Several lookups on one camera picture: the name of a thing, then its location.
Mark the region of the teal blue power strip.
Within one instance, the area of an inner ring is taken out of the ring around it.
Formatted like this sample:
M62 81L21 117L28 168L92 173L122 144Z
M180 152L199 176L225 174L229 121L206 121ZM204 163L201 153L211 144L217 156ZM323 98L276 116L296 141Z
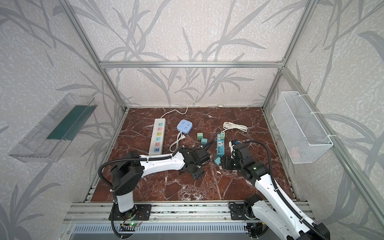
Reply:
M217 134L217 156L225 155L225 139L221 140L221 134Z

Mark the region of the light blue square socket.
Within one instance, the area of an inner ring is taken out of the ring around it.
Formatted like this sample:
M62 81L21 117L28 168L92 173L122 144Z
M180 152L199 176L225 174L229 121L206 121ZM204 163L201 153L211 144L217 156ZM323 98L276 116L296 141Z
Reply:
M179 133L188 134L193 128L193 123L188 120L181 120L177 125Z

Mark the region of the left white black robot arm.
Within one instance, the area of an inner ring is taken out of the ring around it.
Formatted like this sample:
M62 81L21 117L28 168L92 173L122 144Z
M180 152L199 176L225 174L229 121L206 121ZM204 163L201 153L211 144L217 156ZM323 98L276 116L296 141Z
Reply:
M98 176L110 187L119 212L125 214L136 210L133 191L141 178L164 171L184 171L194 180L198 180L204 174L203 166L208 164L210 159L210 154L204 147L181 147L174 153L158 156L132 152L128 158L102 164L98 169Z

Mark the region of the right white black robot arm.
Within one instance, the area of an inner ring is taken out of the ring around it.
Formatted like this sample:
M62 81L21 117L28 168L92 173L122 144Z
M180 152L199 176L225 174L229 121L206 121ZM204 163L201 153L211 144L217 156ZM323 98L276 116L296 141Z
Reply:
M224 169L238 171L263 195L244 201L246 217L262 221L281 240L329 240L328 228L315 223L290 199L276 182L272 165L253 158L249 143L230 141L231 153L222 158Z

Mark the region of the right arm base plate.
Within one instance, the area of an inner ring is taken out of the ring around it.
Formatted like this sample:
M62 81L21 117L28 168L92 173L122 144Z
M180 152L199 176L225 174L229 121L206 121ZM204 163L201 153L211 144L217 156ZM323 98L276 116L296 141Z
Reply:
M255 220L256 217L249 212L249 208L245 207L244 204L235 202L229 202L228 204L231 220Z

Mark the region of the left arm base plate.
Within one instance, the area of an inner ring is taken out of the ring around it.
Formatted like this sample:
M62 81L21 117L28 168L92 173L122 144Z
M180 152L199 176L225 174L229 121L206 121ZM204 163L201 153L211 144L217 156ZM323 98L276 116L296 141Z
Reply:
M152 205L150 204L138 204L131 210L126 212L120 212L119 205L113 204L113 209L109 215L109 221L148 221L151 214Z

